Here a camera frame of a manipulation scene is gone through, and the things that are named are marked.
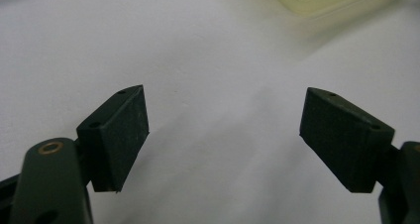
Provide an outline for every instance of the hole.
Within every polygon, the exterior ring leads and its hole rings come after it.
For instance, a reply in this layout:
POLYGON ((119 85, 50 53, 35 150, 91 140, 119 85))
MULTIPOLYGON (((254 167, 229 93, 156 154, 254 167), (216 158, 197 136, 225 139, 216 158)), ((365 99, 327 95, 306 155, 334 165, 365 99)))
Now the hole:
POLYGON ((50 142, 41 146, 38 149, 38 153, 40 153, 41 155, 49 155, 52 153, 56 153, 59 150, 61 150, 63 145, 64 144, 62 142, 50 142))
POLYGON ((58 217, 58 212, 55 210, 43 213, 35 220, 35 224, 50 224, 58 217))
POLYGON ((96 128, 96 127, 99 127, 101 125, 101 123, 100 122, 94 122, 94 123, 91 123, 90 125, 89 125, 89 127, 90 128, 96 128))
POLYGON ((43 151, 44 152, 51 152, 53 150, 56 150, 58 148, 58 146, 59 146, 58 143, 51 143, 48 146, 44 146, 43 151))

